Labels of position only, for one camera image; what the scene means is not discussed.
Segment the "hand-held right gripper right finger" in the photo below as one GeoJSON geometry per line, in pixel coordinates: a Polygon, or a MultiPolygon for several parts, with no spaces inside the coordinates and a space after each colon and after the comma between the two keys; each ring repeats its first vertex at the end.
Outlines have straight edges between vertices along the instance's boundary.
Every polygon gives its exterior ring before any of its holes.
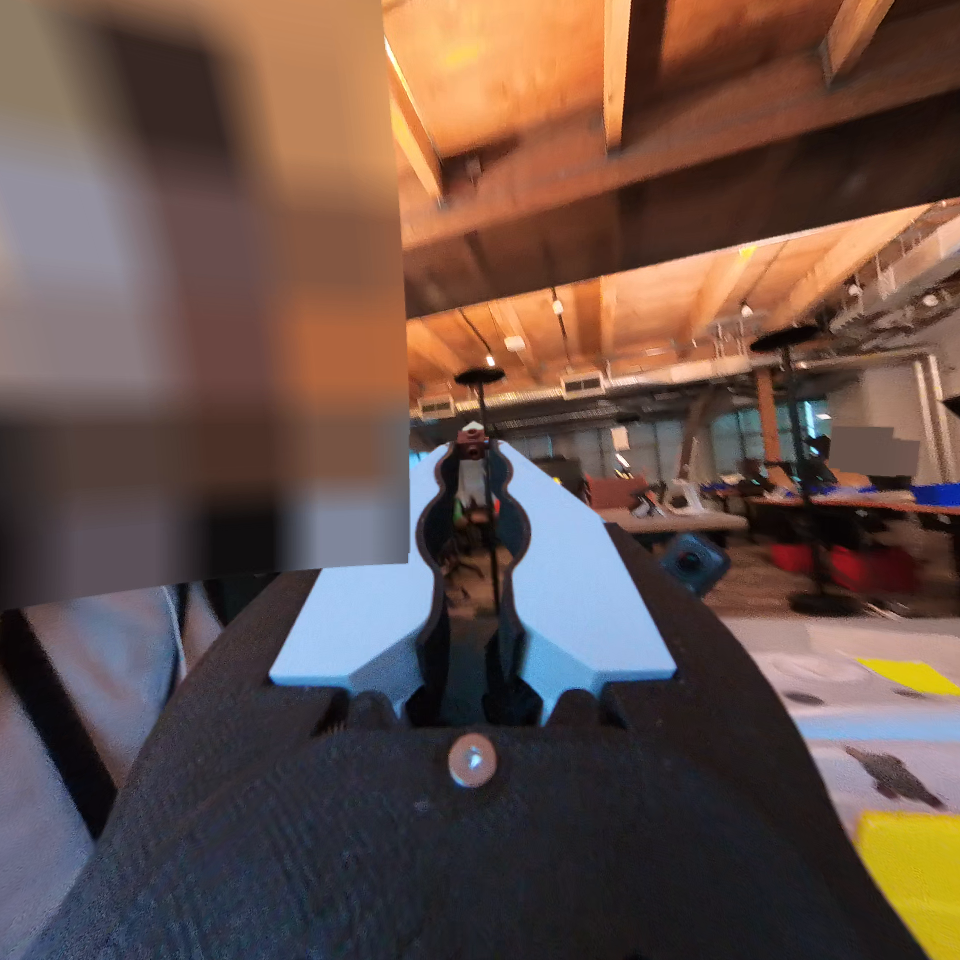
{"type": "Polygon", "coordinates": [[[507,442],[488,462],[510,562],[486,647],[487,719],[540,725],[569,691],[671,679],[675,660],[599,513],[507,442]]]}

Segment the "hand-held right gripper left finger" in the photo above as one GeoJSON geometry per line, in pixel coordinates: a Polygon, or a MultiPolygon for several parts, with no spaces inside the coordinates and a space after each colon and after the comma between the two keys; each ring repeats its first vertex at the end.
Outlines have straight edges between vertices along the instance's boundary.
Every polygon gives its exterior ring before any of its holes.
{"type": "Polygon", "coordinates": [[[458,466],[447,443],[411,467],[407,562],[318,573],[270,667],[274,685],[382,694],[413,727],[445,724],[450,614],[441,560],[458,466]]]}

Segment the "yellow plastic bin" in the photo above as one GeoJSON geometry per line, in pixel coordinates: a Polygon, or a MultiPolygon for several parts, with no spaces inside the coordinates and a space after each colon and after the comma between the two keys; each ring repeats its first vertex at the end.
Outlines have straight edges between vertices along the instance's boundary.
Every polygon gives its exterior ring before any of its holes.
{"type": "Polygon", "coordinates": [[[854,846],[929,958],[959,957],[959,817],[866,811],[854,846]]]}

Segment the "grey work table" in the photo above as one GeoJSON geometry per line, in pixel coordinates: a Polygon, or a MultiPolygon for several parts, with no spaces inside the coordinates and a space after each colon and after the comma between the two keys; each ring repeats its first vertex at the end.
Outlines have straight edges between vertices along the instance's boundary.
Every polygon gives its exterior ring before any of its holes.
{"type": "Polygon", "coordinates": [[[684,533],[744,534],[749,529],[749,522],[745,517],[714,510],[690,514],[654,513],[642,517],[634,516],[627,508],[595,509],[594,513],[607,524],[614,524],[630,535],[647,539],[669,539],[684,533]]]}

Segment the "red storage bin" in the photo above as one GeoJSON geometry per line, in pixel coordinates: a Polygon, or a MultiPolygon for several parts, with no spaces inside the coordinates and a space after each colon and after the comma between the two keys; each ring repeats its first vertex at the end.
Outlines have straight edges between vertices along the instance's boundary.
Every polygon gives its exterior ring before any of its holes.
{"type": "MultiPolygon", "coordinates": [[[[810,546],[801,543],[773,543],[773,565],[799,574],[813,572],[810,546]]],[[[917,560],[899,546],[874,545],[860,550],[842,546],[830,549],[824,560],[838,586],[858,594],[917,594],[920,586],[917,560]]]]}

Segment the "long wooden work table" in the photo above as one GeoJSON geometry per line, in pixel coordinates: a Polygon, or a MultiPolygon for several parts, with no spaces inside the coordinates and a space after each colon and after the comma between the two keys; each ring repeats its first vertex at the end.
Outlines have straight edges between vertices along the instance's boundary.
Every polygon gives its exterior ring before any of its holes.
{"type": "MultiPolygon", "coordinates": [[[[713,498],[733,498],[739,496],[736,486],[724,484],[706,484],[700,486],[700,492],[713,498]]],[[[779,499],[764,493],[761,500],[779,506],[802,507],[804,500],[801,496],[788,492],[779,499]]],[[[959,506],[926,505],[912,500],[897,498],[887,494],[864,494],[863,496],[841,496],[836,493],[813,495],[810,503],[818,507],[833,507],[856,510],[885,510],[907,514],[929,514],[936,517],[958,519],[959,506]]]]}

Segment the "open instruction booklet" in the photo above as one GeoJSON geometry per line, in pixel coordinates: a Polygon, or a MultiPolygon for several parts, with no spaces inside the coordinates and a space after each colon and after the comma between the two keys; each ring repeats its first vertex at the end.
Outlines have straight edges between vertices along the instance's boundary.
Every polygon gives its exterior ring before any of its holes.
{"type": "Polygon", "coordinates": [[[914,693],[845,653],[751,656],[849,834],[866,811],[958,814],[959,696],[914,693]]]}

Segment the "yellow sticky note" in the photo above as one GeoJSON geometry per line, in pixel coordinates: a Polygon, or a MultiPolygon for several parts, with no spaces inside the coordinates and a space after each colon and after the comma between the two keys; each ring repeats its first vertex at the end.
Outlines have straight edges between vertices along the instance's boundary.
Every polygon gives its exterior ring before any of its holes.
{"type": "Polygon", "coordinates": [[[872,674],[914,693],[945,697],[959,696],[958,682],[921,661],[858,657],[856,662],[872,674]]]}

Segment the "person's torso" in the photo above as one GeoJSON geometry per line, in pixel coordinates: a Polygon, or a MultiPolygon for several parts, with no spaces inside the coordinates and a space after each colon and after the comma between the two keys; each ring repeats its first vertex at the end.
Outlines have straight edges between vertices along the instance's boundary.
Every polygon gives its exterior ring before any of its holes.
{"type": "Polygon", "coordinates": [[[221,630],[198,582],[2,613],[2,958],[23,957],[56,912],[221,630]]]}

